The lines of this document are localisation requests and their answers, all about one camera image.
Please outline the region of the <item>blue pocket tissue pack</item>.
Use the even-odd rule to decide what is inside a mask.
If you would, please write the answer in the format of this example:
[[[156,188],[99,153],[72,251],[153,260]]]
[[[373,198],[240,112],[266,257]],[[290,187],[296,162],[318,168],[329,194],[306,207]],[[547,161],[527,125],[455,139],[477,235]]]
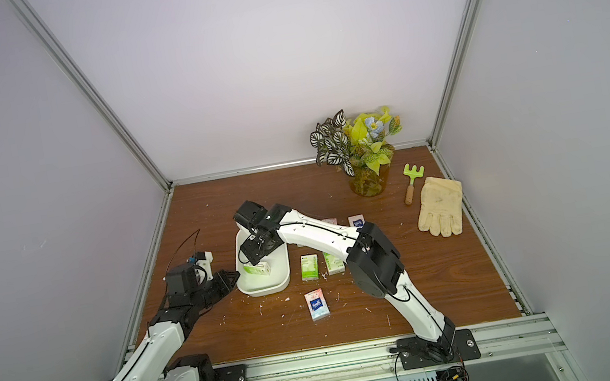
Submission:
[[[323,219],[322,220],[323,223],[327,223],[327,224],[331,224],[331,225],[338,225],[338,221],[336,218],[330,218],[330,219]]]

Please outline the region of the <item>white plastic storage box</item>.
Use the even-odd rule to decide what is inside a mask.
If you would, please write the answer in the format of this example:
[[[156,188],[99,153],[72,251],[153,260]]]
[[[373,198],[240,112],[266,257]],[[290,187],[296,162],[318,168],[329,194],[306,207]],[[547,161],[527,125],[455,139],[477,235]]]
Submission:
[[[236,234],[236,265],[240,277],[237,281],[239,291],[251,297],[266,297],[284,291],[290,284],[290,261],[285,245],[276,248],[273,253],[261,259],[253,266],[242,254],[240,248],[248,239],[248,232],[239,229]]]

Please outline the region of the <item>pink pocket tissue pack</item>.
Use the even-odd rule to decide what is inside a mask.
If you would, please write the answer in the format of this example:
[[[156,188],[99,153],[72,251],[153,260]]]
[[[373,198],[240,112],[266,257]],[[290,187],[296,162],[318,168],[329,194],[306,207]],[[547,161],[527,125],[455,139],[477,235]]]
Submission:
[[[363,227],[365,224],[365,218],[363,215],[350,216],[348,219],[349,219],[349,224],[355,228]]]

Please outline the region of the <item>white tissue pack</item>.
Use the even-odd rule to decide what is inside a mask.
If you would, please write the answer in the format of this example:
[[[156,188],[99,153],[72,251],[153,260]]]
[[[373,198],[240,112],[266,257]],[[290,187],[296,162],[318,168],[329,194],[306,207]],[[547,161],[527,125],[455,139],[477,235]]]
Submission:
[[[346,271],[345,264],[339,256],[323,253],[324,262],[326,263],[327,273],[329,275],[342,274]]]

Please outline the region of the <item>blue tempo tissue pack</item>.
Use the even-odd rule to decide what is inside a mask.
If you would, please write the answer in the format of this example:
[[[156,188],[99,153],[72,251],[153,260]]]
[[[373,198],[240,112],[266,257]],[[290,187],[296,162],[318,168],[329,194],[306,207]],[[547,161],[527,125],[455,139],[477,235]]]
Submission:
[[[310,291],[304,295],[304,299],[306,300],[311,320],[314,322],[325,319],[331,314],[322,289],[318,288],[317,290]]]

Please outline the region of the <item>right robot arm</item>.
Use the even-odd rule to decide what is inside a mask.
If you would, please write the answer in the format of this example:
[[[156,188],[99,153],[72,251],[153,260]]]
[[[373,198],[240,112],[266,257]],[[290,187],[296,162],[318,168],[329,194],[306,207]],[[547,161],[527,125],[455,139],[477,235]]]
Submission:
[[[286,244],[335,256],[365,294],[386,299],[404,316],[416,335],[411,348],[414,355],[440,364],[458,356],[454,322],[418,291],[400,251],[378,225],[333,225],[282,204],[268,209],[252,201],[243,202],[233,218],[239,230],[247,234],[238,248],[243,260],[257,265]]]

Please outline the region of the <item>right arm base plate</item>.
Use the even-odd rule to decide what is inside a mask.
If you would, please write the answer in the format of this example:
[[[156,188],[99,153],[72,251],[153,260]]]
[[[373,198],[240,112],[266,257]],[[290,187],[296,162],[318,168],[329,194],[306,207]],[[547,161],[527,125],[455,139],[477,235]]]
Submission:
[[[474,361],[482,357],[482,352],[470,329],[457,329],[450,340],[434,343],[410,336],[397,339],[390,352],[399,355],[403,370],[417,370]]]

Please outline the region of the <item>green edge tissue pack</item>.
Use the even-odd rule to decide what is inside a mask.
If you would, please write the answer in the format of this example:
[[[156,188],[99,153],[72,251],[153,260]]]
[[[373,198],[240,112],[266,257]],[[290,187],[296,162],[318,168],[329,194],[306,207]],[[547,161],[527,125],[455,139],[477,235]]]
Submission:
[[[268,262],[260,261],[258,264],[245,264],[245,273],[255,276],[267,276],[271,274],[272,268]]]

